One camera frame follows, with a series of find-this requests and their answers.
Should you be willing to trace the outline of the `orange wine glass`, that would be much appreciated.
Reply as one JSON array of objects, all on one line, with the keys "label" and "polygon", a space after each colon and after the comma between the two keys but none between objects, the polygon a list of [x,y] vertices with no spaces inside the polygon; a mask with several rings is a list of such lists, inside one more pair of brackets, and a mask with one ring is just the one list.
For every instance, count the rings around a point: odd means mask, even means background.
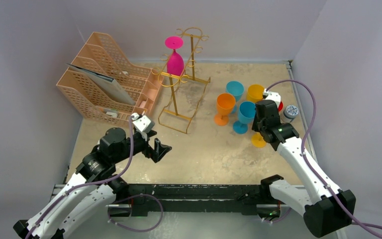
[{"label": "orange wine glass", "polygon": [[235,97],[230,93],[222,93],[216,99],[217,113],[214,122],[218,126],[225,126],[229,122],[229,114],[233,111],[236,104]]}]

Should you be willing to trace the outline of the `blue wine glass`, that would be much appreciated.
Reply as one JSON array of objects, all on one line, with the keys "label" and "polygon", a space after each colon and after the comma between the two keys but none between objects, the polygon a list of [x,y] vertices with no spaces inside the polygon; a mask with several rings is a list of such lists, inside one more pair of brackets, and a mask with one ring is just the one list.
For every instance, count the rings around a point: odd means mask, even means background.
[{"label": "blue wine glass", "polygon": [[244,86],[239,81],[230,81],[226,84],[226,92],[233,95],[235,98],[235,103],[241,99],[245,92]]},{"label": "blue wine glass", "polygon": [[237,111],[237,121],[232,128],[237,134],[245,134],[248,131],[248,124],[252,123],[256,114],[255,104],[251,101],[244,101]]}]

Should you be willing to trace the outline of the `yellow wine glass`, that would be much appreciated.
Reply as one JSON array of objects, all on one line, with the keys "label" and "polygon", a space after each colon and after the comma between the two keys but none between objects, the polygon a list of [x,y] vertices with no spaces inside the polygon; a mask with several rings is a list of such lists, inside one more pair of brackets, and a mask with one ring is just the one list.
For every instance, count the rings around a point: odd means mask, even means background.
[{"label": "yellow wine glass", "polygon": [[256,103],[263,99],[265,88],[259,84],[252,84],[247,89],[246,100]]},{"label": "yellow wine glass", "polygon": [[259,133],[255,133],[251,137],[251,143],[257,148],[263,148],[267,145],[264,138]]}]

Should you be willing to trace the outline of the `red wine glass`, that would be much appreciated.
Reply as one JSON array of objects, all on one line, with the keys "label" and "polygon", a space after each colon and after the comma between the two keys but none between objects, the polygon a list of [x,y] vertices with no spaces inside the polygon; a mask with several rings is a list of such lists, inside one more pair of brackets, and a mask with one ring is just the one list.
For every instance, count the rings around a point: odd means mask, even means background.
[{"label": "red wine glass", "polygon": [[284,107],[283,102],[280,102],[279,107],[278,107],[278,111],[281,112],[283,107]]}]

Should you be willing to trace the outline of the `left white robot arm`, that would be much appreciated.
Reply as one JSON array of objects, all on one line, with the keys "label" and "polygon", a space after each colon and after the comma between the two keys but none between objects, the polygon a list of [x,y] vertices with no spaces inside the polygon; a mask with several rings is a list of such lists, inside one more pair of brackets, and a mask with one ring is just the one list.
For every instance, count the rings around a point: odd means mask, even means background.
[{"label": "left white robot arm", "polygon": [[107,130],[63,189],[34,217],[16,222],[14,231],[22,239],[66,239],[96,209],[113,202],[131,204],[138,197],[146,198],[144,193],[131,194],[130,185],[115,173],[115,168],[123,160],[130,165],[138,153],[159,162],[172,147],[161,144],[158,138],[151,147],[148,141],[155,135],[154,130],[144,134],[130,130],[127,137],[121,128]]}]

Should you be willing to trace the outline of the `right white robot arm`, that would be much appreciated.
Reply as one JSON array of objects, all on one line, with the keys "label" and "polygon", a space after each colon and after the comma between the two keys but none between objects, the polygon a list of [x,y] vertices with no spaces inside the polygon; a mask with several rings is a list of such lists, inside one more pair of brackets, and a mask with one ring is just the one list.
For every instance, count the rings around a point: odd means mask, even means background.
[{"label": "right white robot arm", "polygon": [[302,140],[290,123],[282,123],[277,104],[261,100],[255,104],[252,130],[278,152],[303,183],[298,189],[282,176],[261,180],[260,198],[267,203],[279,200],[303,217],[311,234],[317,238],[335,232],[352,223],[356,197],[351,190],[343,191],[322,171],[312,156],[303,149]]}]

